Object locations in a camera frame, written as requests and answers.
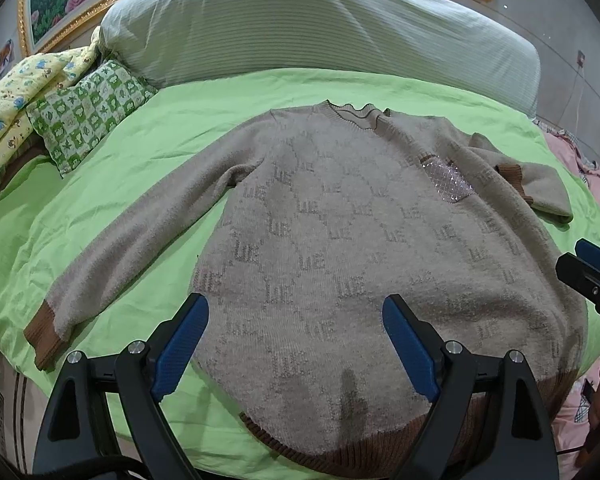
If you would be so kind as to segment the green bed sheet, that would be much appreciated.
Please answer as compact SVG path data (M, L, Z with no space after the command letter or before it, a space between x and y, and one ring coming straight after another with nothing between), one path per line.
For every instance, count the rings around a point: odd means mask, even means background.
M231 128L267 110L325 100L448 118L457 129L483 134L509 157L555 167L570 204L582 184L525 114L441 84L336 70L266 70L165 88L120 122L72 174L62 178L48 157L37 157L0 193L0 352L21 374L20 386L28 378L23 419L33 422L35 433L24 437L33 441L28 455L41 425L31 410L44 411L40 404L34 408L33 395L41 393L41 402L47 401L57 370L36 368L23 330L53 281L138 196ZM226 197L81 328L72 348L88 356L118 353L170 318L186 297L197 257ZM571 222L564 228L543 223L561 252L573 250L577 240ZM189 367L178 390L162 404L195 466L242 479L330 479L276 457L238 420L237 408L221 401L218 390L198 372Z

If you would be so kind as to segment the green checkered pillow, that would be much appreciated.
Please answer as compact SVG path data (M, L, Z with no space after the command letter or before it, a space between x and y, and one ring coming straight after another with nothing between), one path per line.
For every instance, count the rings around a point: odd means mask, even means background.
M65 177L84 162L99 142L157 89L121 63L108 60L74 86L32 101L27 116Z

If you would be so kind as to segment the pink patterned bedding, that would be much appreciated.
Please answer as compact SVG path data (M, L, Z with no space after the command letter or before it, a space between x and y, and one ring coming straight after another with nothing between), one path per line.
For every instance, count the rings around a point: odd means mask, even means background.
M540 118L535 118L533 123L542 131L555 157L570 174L582 181L577 187L577 195L571 200L573 222L570 226L574 238L586 238L600 245L600 165L586 158L576 137L568 130L557 128ZM584 443L590 429L590 396L600 383L600 316L591 312L588 320L591 327L588 329L583 370L553 422L556 448L562 453L558 457L558 467L563 479L571 479L578 472L578 447Z

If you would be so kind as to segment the yellow patterned baby blanket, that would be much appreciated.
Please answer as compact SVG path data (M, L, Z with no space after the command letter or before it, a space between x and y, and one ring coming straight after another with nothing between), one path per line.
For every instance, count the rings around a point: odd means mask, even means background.
M85 47L28 56L0 80L0 184L8 166L32 145L27 106L76 84L95 63L99 35L95 28Z

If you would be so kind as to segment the beige knit sweater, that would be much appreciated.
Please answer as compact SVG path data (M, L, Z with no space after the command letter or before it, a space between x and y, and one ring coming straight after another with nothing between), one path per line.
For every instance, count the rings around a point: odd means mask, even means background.
M26 327L36 365L217 202L196 360L283 456L357 479L399 465L428 405L382 326L392 294L472 352L521 351L547 411L564 402L588 319L545 229L573 217L557 171L442 117L331 102L244 122L125 209Z

